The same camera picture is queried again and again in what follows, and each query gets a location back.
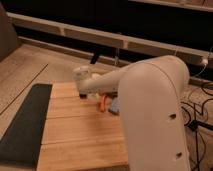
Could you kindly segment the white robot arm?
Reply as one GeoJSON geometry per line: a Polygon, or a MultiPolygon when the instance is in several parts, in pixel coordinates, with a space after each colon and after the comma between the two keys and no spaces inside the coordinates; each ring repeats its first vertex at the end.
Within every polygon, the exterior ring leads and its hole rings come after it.
{"type": "Polygon", "coordinates": [[[81,95],[118,94],[130,171],[190,171],[181,94],[189,82],[186,64],[165,55],[94,76],[74,70],[81,95]]]}

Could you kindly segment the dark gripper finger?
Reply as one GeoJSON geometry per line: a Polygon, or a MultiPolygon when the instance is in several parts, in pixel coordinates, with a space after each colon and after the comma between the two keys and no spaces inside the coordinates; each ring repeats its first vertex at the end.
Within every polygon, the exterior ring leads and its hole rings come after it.
{"type": "Polygon", "coordinates": [[[87,94],[80,94],[79,96],[81,99],[87,99],[87,94]]]}

